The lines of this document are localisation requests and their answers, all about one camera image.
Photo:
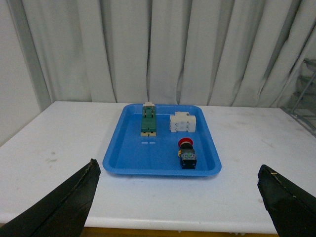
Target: table surface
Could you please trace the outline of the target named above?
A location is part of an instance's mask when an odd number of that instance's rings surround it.
[[[55,102],[0,148],[0,223],[97,159],[89,227],[275,234],[257,188],[266,164],[316,196],[316,138],[281,109],[199,106],[218,155],[214,177],[119,176],[102,166],[126,104]]]

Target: white curtain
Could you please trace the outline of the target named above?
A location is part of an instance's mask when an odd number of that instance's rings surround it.
[[[314,0],[23,0],[51,101],[279,107]]]

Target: white connector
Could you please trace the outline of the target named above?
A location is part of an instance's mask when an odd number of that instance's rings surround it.
[[[176,112],[170,115],[170,131],[171,132],[195,132],[197,119],[189,112]]]

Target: green electrical component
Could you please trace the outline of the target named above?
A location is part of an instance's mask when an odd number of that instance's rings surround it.
[[[143,106],[141,136],[156,136],[156,109],[152,102]]]

